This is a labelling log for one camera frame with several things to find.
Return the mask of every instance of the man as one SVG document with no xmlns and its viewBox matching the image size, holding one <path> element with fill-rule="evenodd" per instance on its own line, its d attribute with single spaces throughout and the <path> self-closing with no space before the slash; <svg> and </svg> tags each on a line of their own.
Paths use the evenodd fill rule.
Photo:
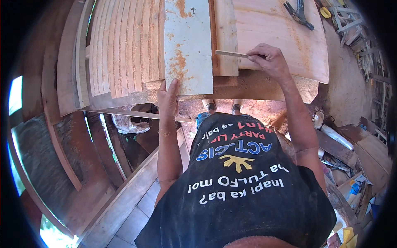
<svg viewBox="0 0 397 248">
<path fill-rule="evenodd" d="M 285 96 L 297 165 L 271 129 L 251 117 L 215 113 L 201 123 L 188 169 L 175 131 L 179 86 L 158 92 L 158 194 L 137 247 L 320 247 L 336 223 L 326 196 L 316 132 L 281 50 L 259 44 L 247 53 Z"/>
</svg>

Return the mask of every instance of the white painted board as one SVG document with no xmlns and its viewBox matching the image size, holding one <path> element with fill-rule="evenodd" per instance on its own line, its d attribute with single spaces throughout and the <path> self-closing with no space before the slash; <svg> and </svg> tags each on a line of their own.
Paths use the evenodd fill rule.
<svg viewBox="0 0 397 248">
<path fill-rule="evenodd" d="M 181 86 L 177 95 L 213 94 L 208 1 L 166 0 L 165 10 L 167 89 L 171 81 L 178 78 Z"/>
</svg>

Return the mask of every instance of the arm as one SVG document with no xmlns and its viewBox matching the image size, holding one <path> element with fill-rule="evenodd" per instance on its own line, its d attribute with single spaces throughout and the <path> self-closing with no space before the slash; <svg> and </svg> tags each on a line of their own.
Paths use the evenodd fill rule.
<svg viewBox="0 0 397 248">
<path fill-rule="evenodd" d="M 157 92 L 157 100 L 160 108 L 160 126 L 158 147 L 157 173 L 160 183 L 158 201 L 163 197 L 171 185 L 182 175 L 182 159 L 179 151 L 178 139 L 175 129 L 175 116 L 178 114 L 178 99 L 175 96 L 179 87 L 179 81 L 174 79 L 166 91 L 166 83 L 163 81 Z"/>
<path fill-rule="evenodd" d="M 266 59 L 256 54 L 265 55 Z M 318 158 L 317 135 L 281 50 L 261 43 L 247 55 L 249 60 L 259 64 L 279 83 L 287 105 L 288 130 L 294 145 L 297 164 L 313 171 L 318 184 L 327 195 L 324 173 Z"/>
</svg>

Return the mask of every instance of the hammer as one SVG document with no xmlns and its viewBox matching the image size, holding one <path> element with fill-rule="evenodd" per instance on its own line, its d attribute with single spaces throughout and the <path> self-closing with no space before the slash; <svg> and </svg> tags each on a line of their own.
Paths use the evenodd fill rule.
<svg viewBox="0 0 397 248">
<path fill-rule="evenodd" d="M 297 0 L 297 10 L 295 11 L 294 8 L 289 4 L 288 1 L 284 3 L 284 7 L 287 9 L 288 13 L 295 19 L 299 24 L 305 25 L 308 29 L 314 30 L 313 24 L 309 23 L 304 17 L 304 10 L 303 10 L 303 0 Z"/>
</svg>

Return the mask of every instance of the dirt floor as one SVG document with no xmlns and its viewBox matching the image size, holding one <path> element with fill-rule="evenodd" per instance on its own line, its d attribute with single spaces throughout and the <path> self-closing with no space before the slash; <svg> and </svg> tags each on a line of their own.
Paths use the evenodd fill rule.
<svg viewBox="0 0 397 248">
<path fill-rule="evenodd" d="M 319 85 L 317 97 L 308 104 L 309 112 L 323 111 L 325 116 L 332 116 L 337 126 L 358 124 L 361 116 L 370 119 L 373 86 L 366 83 L 362 71 L 357 65 L 357 58 L 352 50 L 344 45 L 340 47 L 340 38 L 334 28 L 323 20 L 328 46 L 328 63 L 330 70 L 329 84 Z M 230 113 L 233 100 L 215 100 L 218 112 Z M 265 125 L 275 120 L 285 109 L 285 102 L 266 100 L 246 100 L 242 113 L 252 115 Z M 181 116 L 195 119 L 197 114 L 205 112 L 201 100 L 182 101 L 179 103 Z M 188 147 L 196 135 L 196 123 L 182 123 Z M 287 131 L 286 123 L 281 127 Z"/>
</svg>

